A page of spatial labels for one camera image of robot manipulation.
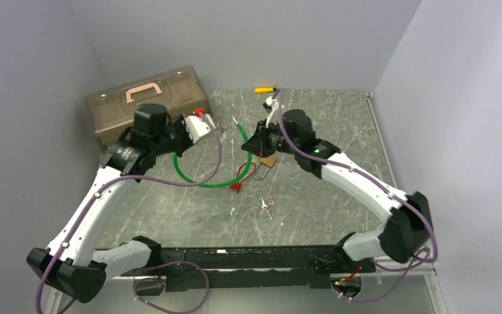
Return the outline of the green cable lock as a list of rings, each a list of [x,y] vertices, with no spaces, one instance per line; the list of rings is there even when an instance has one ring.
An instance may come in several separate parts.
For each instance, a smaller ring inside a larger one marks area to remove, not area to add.
[[[194,181],[189,178],[180,168],[179,164],[178,164],[178,159],[180,157],[178,157],[176,154],[173,155],[173,166],[174,166],[174,169],[176,171],[176,173],[178,174],[178,176],[185,180],[187,183],[194,183]],[[225,187],[229,187],[232,183],[235,183],[236,181],[238,180],[241,180],[245,175],[246,175],[246,172],[248,170],[250,170],[250,167],[252,166],[251,165],[251,162],[252,161],[252,155],[250,153],[247,154],[247,157],[246,157],[246,161],[245,163],[248,163],[248,165],[243,169],[242,171],[242,174],[239,176],[239,177],[235,177],[233,179],[230,179],[228,181],[225,181],[225,182],[222,182],[222,183],[203,183],[203,184],[200,184],[199,186],[202,187],[202,188],[225,188]]]

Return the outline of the brass padlock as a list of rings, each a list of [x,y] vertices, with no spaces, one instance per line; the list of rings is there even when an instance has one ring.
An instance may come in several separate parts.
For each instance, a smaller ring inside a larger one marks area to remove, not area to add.
[[[264,179],[271,168],[276,164],[277,158],[275,155],[271,155],[268,157],[261,157],[257,160],[257,167],[253,174],[253,178],[255,180]]]

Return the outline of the bunch of small keys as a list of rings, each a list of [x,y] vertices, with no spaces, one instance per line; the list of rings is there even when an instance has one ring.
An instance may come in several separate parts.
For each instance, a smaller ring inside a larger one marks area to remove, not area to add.
[[[275,205],[273,198],[262,198],[261,199],[261,209],[268,215],[269,219],[272,220],[272,210]]]

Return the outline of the red cable padlock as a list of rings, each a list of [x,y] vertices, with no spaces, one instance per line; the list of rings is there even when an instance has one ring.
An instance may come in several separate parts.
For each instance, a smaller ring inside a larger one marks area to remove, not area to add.
[[[244,163],[242,165],[240,165],[240,167],[238,168],[237,170],[237,177],[239,177],[241,174],[242,174],[242,171],[243,169],[248,165],[248,163]],[[246,175],[241,179],[241,180],[238,180],[236,181],[235,183],[232,183],[230,186],[229,186],[229,189],[233,192],[236,192],[238,193],[242,187],[242,184],[243,182],[245,182],[247,179],[249,179],[251,176],[253,176],[253,174],[255,173],[256,171],[256,164],[254,162],[251,162],[251,167],[250,167],[250,170],[248,170],[246,172]]]

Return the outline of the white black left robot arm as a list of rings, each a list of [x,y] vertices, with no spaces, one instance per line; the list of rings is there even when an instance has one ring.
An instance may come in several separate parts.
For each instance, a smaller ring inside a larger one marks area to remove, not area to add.
[[[34,248],[27,256],[27,263],[40,279],[37,313],[43,311],[45,286],[72,301],[86,303],[116,276],[136,269],[152,275],[161,268],[159,243],[138,236],[125,245],[99,251],[99,236],[124,196],[146,179],[159,155],[184,152],[215,131],[210,116],[201,109],[176,119],[164,106],[154,103],[135,112],[133,125],[101,158],[92,186],[69,222],[45,248]]]

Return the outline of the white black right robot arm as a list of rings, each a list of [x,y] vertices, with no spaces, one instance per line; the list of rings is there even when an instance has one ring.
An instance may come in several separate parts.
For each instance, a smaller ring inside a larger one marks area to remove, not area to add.
[[[429,203],[421,192],[408,194],[368,173],[340,148],[318,138],[301,109],[285,112],[276,123],[259,121],[241,148],[262,158],[276,152],[293,155],[302,170],[343,189],[381,221],[377,229],[351,233],[337,244],[334,263],[341,271],[381,256],[404,264],[435,239]]]

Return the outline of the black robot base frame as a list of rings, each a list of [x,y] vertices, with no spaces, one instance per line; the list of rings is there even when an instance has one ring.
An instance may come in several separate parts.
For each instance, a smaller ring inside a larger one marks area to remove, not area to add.
[[[369,258],[353,261],[334,245],[163,248],[127,276],[160,275],[168,292],[204,288],[330,288],[349,275],[374,273]]]

